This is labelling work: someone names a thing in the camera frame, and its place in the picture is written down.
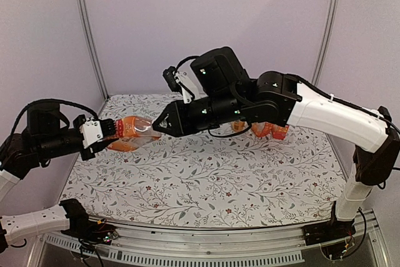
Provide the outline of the orange tea bottle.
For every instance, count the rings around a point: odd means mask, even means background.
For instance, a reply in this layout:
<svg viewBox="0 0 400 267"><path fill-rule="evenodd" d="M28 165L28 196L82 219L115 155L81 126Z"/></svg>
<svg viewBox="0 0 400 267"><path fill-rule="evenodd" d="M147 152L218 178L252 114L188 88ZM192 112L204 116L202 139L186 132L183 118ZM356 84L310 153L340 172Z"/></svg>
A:
<svg viewBox="0 0 400 267"><path fill-rule="evenodd" d="M251 126L252 132L255 134L256 137L262 138L272 133L271 123L253 123Z"/></svg>
<svg viewBox="0 0 400 267"><path fill-rule="evenodd" d="M107 149L119 152L135 151L145 144L161 138L162 134L153 130L153 121L139 116L127 116L116 120L115 139Z"/></svg>
<svg viewBox="0 0 400 267"><path fill-rule="evenodd" d="M288 130L289 130L289 125L282 127L274 124L271 129L272 137L274 139L284 140L287 136Z"/></svg>

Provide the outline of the orange tea bottle front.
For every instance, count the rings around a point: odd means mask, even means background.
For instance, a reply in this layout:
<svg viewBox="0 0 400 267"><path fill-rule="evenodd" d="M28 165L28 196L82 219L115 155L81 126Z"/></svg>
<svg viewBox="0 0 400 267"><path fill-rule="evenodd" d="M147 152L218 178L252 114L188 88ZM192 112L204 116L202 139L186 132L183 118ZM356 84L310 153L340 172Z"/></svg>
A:
<svg viewBox="0 0 400 267"><path fill-rule="evenodd" d="M287 136L288 130L289 130L289 125L282 127L274 124L271 129L272 137L274 139L284 140Z"/></svg>

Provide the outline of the milk tea bottle dark label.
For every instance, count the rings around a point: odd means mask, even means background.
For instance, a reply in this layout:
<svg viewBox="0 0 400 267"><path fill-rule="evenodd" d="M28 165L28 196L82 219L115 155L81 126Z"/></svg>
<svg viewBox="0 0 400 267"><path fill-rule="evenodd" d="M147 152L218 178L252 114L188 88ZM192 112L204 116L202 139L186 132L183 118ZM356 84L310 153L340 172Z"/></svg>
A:
<svg viewBox="0 0 400 267"><path fill-rule="evenodd" d="M235 133L241 132L246 129L246 122L245 121L233 121L231 122L231 128Z"/></svg>

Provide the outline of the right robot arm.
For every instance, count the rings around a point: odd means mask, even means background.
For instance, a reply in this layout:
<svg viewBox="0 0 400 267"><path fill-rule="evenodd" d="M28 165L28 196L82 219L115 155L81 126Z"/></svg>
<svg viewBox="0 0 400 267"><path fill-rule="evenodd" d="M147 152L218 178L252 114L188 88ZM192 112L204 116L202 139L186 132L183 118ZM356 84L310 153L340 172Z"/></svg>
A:
<svg viewBox="0 0 400 267"><path fill-rule="evenodd" d="M178 67L167 68L164 79L182 99L164 108L153 129L178 138L241 120L315 129L353 143L351 177L332 207L331 220L323 226L328 239L343 234L372 188L388 179L397 160L399 129L388 110L349 103L295 74L267 71L252 79L227 46L187 60L205 97L180 82Z"/></svg>

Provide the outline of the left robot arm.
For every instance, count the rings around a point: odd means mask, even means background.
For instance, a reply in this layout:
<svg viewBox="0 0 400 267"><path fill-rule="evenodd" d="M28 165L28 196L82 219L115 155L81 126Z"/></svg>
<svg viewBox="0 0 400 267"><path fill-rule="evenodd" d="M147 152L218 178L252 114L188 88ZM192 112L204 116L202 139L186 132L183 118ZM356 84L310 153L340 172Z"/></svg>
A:
<svg viewBox="0 0 400 267"><path fill-rule="evenodd" d="M93 159L116 135L112 119L99 119L90 108L62 99L40 99L18 114L1 145L1 196L34 168L49 166L54 158L80 154ZM82 204L67 199L42 211L1 217L1 250L44 233L60 231L85 243L110 244L118 234L106 220L91 221Z"/></svg>

